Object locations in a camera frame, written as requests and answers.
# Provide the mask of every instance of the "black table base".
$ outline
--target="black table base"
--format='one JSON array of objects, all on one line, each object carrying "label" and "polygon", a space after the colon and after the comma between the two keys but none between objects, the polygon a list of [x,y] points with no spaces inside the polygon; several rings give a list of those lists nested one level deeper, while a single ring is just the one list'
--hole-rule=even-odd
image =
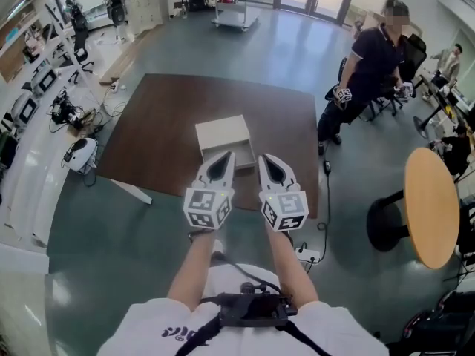
[{"label": "black table base", "polygon": [[417,116],[414,116],[413,120],[414,120],[414,126],[416,127],[416,130],[417,132],[422,136],[424,137],[425,139],[427,139],[429,137],[428,135],[428,132],[426,131],[425,127],[428,126],[429,124],[429,121],[435,116],[438,114],[438,112],[440,112],[440,110],[442,109],[442,107],[439,105],[437,106],[437,108],[434,110],[433,113],[430,114],[430,116],[422,121],[419,117]]},{"label": "black table base", "polygon": [[366,230],[370,242],[381,252],[393,249],[399,240],[409,236],[406,225],[402,224],[402,216],[396,201],[404,197],[399,191],[388,198],[373,202],[366,218]]}]

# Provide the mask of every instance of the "white box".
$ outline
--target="white box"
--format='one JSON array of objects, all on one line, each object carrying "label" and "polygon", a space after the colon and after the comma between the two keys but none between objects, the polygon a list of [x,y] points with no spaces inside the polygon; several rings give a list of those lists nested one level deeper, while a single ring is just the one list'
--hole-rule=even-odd
[{"label": "white box", "polygon": [[203,161],[224,151],[233,151],[236,169],[254,166],[251,136],[243,115],[196,124],[196,133]]}]

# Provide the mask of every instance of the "desk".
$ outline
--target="desk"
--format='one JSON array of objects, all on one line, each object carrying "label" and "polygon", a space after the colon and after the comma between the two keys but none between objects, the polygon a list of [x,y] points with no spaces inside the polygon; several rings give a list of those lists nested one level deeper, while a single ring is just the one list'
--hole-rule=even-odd
[{"label": "desk", "polygon": [[[105,147],[98,175],[182,196],[202,165],[195,125],[243,115],[257,157],[289,164],[317,216],[318,145],[315,99],[308,93],[258,83],[147,74]],[[236,171],[233,205],[260,210],[258,169]]]},{"label": "desk", "polygon": [[440,112],[442,109],[444,110],[444,113],[446,115],[447,114],[447,111],[446,111],[446,108],[449,107],[453,113],[455,113],[455,115],[457,116],[457,119],[460,120],[459,118],[459,111],[448,101],[448,99],[446,97],[444,97],[440,92],[439,92],[439,89],[432,83],[432,82],[429,82],[425,77],[423,77],[422,75],[420,76],[421,77],[421,81],[416,85],[417,87],[420,86],[421,83],[424,83],[427,85],[427,87],[429,88],[430,92],[436,97],[436,100],[437,100],[437,108],[434,110],[433,113],[431,113],[429,115],[429,117],[422,121],[419,117],[417,116],[414,116],[413,118],[413,121],[414,121],[414,126],[416,127],[416,130],[418,131],[418,133],[424,137],[425,139],[428,138],[428,133],[427,131],[425,130],[425,128],[427,127],[429,121],[435,117],[435,115],[438,114],[438,112]]},{"label": "desk", "polygon": [[[404,197],[407,225],[394,204]],[[444,162],[426,148],[416,149],[404,170],[404,190],[376,200],[367,215],[370,242],[389,251],[410,236],[420,261],[438,269],[450,259],[459,235],[459,199]]]}]

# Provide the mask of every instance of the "round table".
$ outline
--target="round table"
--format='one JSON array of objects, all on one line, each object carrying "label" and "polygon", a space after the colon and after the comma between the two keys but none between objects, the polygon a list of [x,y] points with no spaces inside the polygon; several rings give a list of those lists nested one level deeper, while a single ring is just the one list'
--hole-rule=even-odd
[{"label": "round table", "polygon": [[[404,198],[406,225],[395,202]],[[409,236],[421,262],[431,269],[451,258],[459,235],[459,198],[444,162],[426,148],[406,162],[404,190],[376,200],[367,214],[367,233],[379,251]]]},{"label": "round table", "polygon": [[444,111],[444,113],[446,115],[448,115],[448,112],[447,112],[447,107],[449,107],[451,109],[451,111],[454,113],[454,115],[457,116],[457,110],[456,108],[449,102],[449,100],[443,96],[439,89],[437,88],[437,86],[435,86],[434,83],[432,82],[429,82],[428,80],[426,80],[426,78],[424,78],[423,76],[421,76],[421,82],[424,82],[427,87],[429,88],[430,92],[436,97],[436,101],[437,101],[437,108],[433,111],[433,113],[431,113],[429,115],[429,117],[426,119],[426,120],[422,120],[420,119],[419,117],[417,116],[414,116],[413,118],[413,121],[414,121],[414,126],[416,127],[416,130],[417,132],[422,136],[424,137],[425,139],[427,139],[429,136],[428,136],[428,133],[427,131],[425,130],[425,127],[427,127],[429,121],[435,116],[438,114],[438,112],[440,111]]}]

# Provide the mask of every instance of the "cart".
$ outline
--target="cart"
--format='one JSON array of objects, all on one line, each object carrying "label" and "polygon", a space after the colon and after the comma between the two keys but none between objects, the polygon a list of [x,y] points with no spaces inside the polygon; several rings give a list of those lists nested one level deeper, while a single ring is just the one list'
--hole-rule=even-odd
[{"label": "cart", "polygon": [[246,32],[258,20],[261,11],[259,8],[248,7],[247,0],[231,0],[229,3],[217,0],[216,17],[212,19],[212,23],[216,27],[220,25],[239,27]]}]

